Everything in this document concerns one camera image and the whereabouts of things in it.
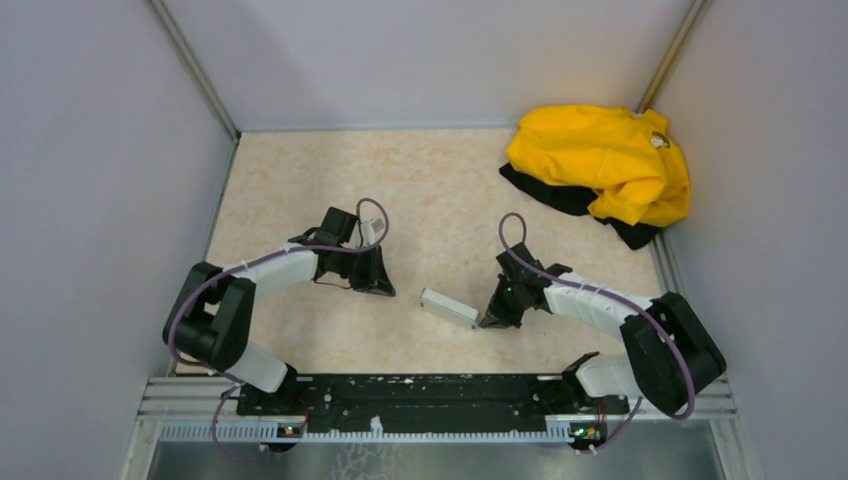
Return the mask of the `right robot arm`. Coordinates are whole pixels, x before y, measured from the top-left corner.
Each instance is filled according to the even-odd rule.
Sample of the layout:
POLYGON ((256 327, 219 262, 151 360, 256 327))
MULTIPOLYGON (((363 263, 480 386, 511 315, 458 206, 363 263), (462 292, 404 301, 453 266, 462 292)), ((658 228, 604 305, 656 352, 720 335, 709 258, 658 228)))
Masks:
POLYGON ((569 317, 604 332, 624 348, 619 355, 590 352, 562 373, 563 398, 576 412, 602 398, 641 398, 663 414, 694 413, 698 393, 722 376, 726 360, 687 299, 655 298, 592 283, 571 268, 544 267, 525 244, 497 255, 497 286, 479 324, 518 328, 528 310, 569 317))

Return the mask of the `white cardboard box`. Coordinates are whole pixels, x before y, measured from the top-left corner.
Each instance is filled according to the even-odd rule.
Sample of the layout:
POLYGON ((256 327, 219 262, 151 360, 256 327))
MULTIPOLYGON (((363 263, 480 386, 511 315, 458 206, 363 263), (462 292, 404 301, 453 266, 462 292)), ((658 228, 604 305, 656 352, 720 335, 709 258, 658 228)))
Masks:
POLYGON ((419 300, 421 307, 432 315, 468 330, 477 327, 479 311, 469 305, 430 288, 422 290, 419 300))

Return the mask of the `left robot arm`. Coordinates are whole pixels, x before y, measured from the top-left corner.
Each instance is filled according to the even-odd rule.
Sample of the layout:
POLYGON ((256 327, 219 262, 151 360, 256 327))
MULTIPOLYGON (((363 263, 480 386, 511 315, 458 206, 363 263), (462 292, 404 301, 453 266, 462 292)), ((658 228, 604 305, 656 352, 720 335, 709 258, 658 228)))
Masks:
POLYGON ((330 207, 320 225, 249 261, 191 267, 162 331, 173 359, 200 366, 260 392, 277 414, 292 411, 296 370, 250 339, 257 305, 283 290, 331 273, 358 293, 393 297, 382 243, 390 231, 385 208, 376 219, 330 207))

